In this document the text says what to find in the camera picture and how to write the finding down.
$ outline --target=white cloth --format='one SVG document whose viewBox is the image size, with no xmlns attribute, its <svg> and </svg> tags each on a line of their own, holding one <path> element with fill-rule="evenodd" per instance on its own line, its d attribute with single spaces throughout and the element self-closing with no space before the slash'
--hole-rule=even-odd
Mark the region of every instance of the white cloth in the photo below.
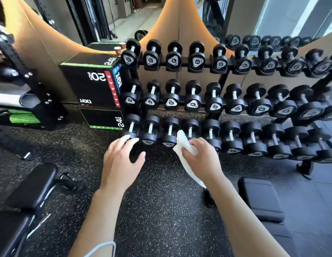
<svg viewBox="0 0 332 257">
<path fill-rule="evenodd" d="M 195 182 L 197 182 L 200 186 L 203 188 L 206 188 L 203 181 L 201 181 L 192 171 L 191 167 L 187 163 L 187 161 L 184 159 L 183 154 L 181 152 L 181 148 L 184 147 L 186 150 L 188 150 L 192 155 L 197 155 L 198 151 L 196 147 L 191 145 L 189 141 L 187 140 L 187 137 L 183 130 L 179 130 L 177 132 L 177 144 L 173 147 L 173 150 L 178 155 L 181 164 L 185 168 L 185 171 L 190 175 L 191 178 L 194 179 Z"/>
</svg>

